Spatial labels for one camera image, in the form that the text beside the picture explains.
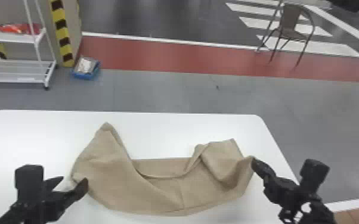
black robotic arm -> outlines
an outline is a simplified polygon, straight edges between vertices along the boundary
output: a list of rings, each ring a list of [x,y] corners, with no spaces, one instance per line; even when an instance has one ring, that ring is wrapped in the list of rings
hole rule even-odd
[[[334,214],[317,195],[330,168],[324,163],[307,159],[302,166],[301,184],[277,177],[275,171],[263,161],[253,159],[252,169],[263,179],[264,194],[274,204],[281,206],[278,217],[286,224],[336,224]],[[310,203],[310,212],[302,211],[302,206]],[[296,215],[302,214],[299,221]]]

white table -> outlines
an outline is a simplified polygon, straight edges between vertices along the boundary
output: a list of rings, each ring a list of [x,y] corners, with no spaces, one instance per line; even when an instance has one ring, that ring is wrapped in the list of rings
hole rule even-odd
[[[41,164],[45,178],[67,176],[74,160],[104,123],[119,132],[132,158],[189,157],[196,144],[234,138],[243,155],[270,164],[279,176],[295,176],[263,120],[255,115],[68,111],[0,111],[0,216],[16,200],[14,170]],[[70,187],[65,179],[57,189]],[[279,206],[262,193],[254,175],[244,196],[186,217],[111,211],[85,196],[58,223],[276,224]]]

gray floor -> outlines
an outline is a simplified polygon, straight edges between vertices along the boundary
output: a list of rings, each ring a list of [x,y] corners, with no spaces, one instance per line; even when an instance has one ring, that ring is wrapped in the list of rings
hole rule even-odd
[[[0,109],[239,113],[261,116],[294,172],[332,168],[325,201],[359,198],[359,83],[103,70],[94,81],[56,71],[50,91],[0,84]]]

blue box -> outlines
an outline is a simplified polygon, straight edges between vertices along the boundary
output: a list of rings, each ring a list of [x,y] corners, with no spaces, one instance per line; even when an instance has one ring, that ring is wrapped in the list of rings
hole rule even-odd
[[[74,78],[77,79],[91,80],[99,73],[99,71],[100,71],[100,61],[97,61],[95,68],[93,69],[92,72],[78,73],[78,72],[74,72],[74,69],[71,69],[71,74],[74,76]]]

dark floor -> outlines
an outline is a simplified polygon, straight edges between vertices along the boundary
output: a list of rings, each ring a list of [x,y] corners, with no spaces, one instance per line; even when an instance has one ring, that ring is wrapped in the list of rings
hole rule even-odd
[[[227,3],[257,7],[258,10],[233,11]],[[79,0],[79,5],[86,8],[81,10],[83,31],[86,32],[247,46],[258,46],[260,40],[256,36],[263,35],[264,29],[248,27],[240,17],[269,20],[270,15],[259,10],[275,7],[265,1],[260,4],[248,0],[99,0],[97,4]],[[359,29],[359,19],[344,10],[334,7],[329,13],[347,23],[353,21]],[[313,12],[311,14],[316,26],[332,35],[314,35],[312,41],[340,43],[359,52],[359,38],[331,21]]]
[[[84,81],[59,69],[50,91],[0,84],[0,109],[257,114],[295,173],[306,158],[331,167],[325,201],[359,198],[359,83],[121,70]]]

